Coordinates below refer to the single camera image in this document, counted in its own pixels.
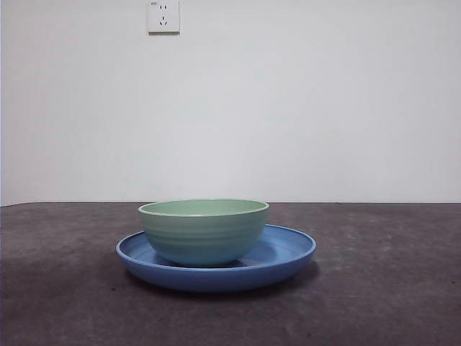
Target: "green bowl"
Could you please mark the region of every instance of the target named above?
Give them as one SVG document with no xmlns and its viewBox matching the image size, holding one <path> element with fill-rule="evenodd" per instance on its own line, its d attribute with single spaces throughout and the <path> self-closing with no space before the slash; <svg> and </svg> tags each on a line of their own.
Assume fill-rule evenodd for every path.
<svg viewBox="0 0 461 346">
<path fill-rule="evenodd" d="M 139 207 L 146 238 L 163 257 L 181 265 L 231 262 L 255 245 L 269 205 L 253 200 L 175 200 Z"/>
</svg>

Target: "electrical outlet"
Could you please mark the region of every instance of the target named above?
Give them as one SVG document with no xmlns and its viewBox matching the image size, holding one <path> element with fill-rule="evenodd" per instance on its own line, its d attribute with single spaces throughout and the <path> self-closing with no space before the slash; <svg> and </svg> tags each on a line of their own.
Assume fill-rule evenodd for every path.
<svg viewBox="0 0 461 346">
<path fill-rule="evenodd" d="M 148 32 L 179 32 L 179 0 L 151 0 L 147 4 Z"/>
</svg>

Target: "dark tabletop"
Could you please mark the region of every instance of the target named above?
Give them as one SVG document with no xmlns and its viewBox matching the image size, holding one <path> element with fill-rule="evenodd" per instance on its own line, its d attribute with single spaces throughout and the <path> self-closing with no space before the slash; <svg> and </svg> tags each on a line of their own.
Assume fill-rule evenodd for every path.
<svg viewBox="0 0 461 346">
<path fill-rule="evenodd" d="M 2 345 L 461 345 L 461 205 L 271 203 L 317 240 L 293 278 L 180 293 L 115 253 L 142 203 L 3 207 Z"/>
</svg>

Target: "white wall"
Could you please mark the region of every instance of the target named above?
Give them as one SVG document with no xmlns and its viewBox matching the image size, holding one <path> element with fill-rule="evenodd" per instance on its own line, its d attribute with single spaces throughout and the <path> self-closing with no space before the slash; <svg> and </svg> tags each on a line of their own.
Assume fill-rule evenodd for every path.
<svg viewBox="0 0 461 346">
<path fill-rule="evenodd" d="M 2 2 L 2 203 L 461 202 L 461 1 Z"/>
</svg>

